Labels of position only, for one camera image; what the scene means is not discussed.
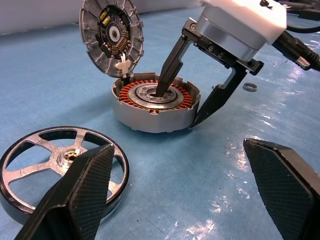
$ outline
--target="bolt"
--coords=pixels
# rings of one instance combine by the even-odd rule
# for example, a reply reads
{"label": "bolt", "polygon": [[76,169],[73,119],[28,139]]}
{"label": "bolt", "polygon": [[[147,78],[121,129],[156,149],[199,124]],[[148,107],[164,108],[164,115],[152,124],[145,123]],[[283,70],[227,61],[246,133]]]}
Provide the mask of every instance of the bolt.
{"label": "bolt", "polygon": [[225,53],[224,53],[223,51],[219,52],[219,54],[218,54],[218,57],[219,57],[219,58],[222,59],[224,56],[225,56]]}
{"label": "bolt", "polygon": [[195,24],[195,23],[192,23],[192,24],[190,25],[190,28],[191,28],[192,31],[196,30],[196,24]]}
{"label": "bolt", "polygon": [[215,46],[214,46],[214,45],[210,45],[210,46],[208,47],[208,50],[209,50],[210,52],[213,52],[213,51],[215,50]]}

